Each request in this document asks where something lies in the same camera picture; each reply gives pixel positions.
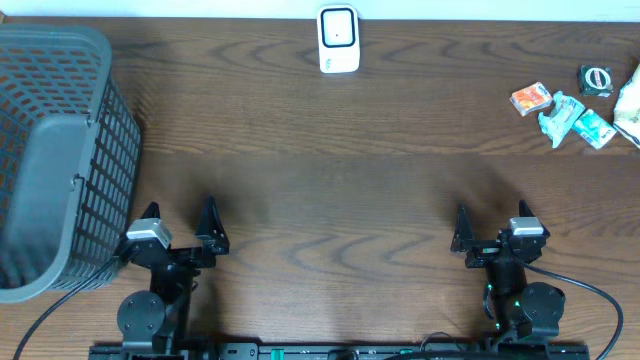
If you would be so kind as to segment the light green wrapper pack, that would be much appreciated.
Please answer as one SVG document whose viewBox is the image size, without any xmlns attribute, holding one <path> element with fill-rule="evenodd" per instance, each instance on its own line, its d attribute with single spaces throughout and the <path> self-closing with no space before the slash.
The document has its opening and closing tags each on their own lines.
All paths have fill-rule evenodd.
<svg viewBox="0 0 640 360">
<path fill-rule="evenodd" d="M 554 108 L 548 115 L 538 114 L 538 122 L 543 134 L 547 135 L 552 148 L 558 148 L 577 119 L 585 112 L 585 106 L 574 97 L 558 91 L 553 95 Z"/>
</svg>

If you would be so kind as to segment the teal Kleenex tissue pack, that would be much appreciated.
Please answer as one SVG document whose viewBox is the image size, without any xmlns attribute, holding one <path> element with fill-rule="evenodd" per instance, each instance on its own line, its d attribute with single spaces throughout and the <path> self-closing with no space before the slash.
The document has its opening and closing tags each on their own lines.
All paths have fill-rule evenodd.
<svg viewBox="0 0 640 360">
<path fill-rule="evenodd" d="M 586 110 L 572 125 L 572 129 L 594 149 L 603 148 L 617 130 L 592 109 Z"/>
</svg>

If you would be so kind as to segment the orange tissue pack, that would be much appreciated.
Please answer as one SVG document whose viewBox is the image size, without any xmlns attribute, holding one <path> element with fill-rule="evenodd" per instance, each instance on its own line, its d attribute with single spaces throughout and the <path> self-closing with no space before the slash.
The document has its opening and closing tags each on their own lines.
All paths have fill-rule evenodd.
<svg viewBox="0 0 640 360">
<path fill-rule="evenodd" d="M 510 102 L 521 116 L 546 108 L 553 102 L 553 97 L 541 82 L 536 82 L 513 92 Z"/>
</svg>

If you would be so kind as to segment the yellow white snack bag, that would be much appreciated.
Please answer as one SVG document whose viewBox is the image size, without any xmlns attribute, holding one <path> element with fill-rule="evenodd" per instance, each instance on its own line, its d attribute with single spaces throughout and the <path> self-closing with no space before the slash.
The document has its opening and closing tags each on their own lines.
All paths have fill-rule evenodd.
<svg viewBox="0 0 640 360">
<path fill-rule="evenodd" d="M 637 67 L 629 80 L 620 89 L 614 107 L 614 128 L 637 148 L 639 141 L 639 112 L 640 112 L 640 67 Z"/>
</svg>

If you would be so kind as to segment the green round-logo box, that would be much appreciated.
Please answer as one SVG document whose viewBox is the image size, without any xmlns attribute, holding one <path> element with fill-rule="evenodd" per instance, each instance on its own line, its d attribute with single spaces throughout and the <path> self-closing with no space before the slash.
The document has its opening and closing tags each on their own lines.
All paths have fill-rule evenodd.
<svg viewBox="0 0 640 360">
<path fill-rule="evenodd" d="M 582 65 L 578 71 L 582 96 L 609 97 L 613 93 L 612 72 L 609 67 Z"/>
</svg>

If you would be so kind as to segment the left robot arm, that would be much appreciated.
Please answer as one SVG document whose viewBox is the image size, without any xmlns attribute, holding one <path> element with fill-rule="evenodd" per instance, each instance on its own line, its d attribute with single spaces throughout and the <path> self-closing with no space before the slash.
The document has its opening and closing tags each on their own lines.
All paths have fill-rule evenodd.
<svg viewBox="0 0 640 360">
<path fill-rule="evenodd" d="M 205 200 L 196 227 L 199 246 L 174 248 L 161 219 L 159 205 L 150 203 L 141 218 L 124 233 L 116 254 L 127 263 L 151 272 L 150 285 L 129 295 L 117 313 L 125 359 L 215 359 L 216 346 L 188 335 L 188 318 L 195 278 L 216 266 L 230 243 L 215 198 Z"/>
</svg>

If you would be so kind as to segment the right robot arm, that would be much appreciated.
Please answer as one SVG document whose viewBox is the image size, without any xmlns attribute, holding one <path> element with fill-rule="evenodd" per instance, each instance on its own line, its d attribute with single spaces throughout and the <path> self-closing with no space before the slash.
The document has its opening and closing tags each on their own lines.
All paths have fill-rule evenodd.
<svg viewBox="0 0 640 360">
<path fill-rule="evenodd" d="M 465 255 L 466 267 L 486 271 L 485 313 L 497 325 L 489 347 L 544 346 L 559 335 L 564 293 L 548 283 L 530 283 L 525 274 L 525 267 L 541 257 L 549 237 L 550 232 L 525 201 L 519 202 L 519 215 L 493 240 L 476 238 L 465 207 L 458 208 L 450 250 Z"/>
</svg>

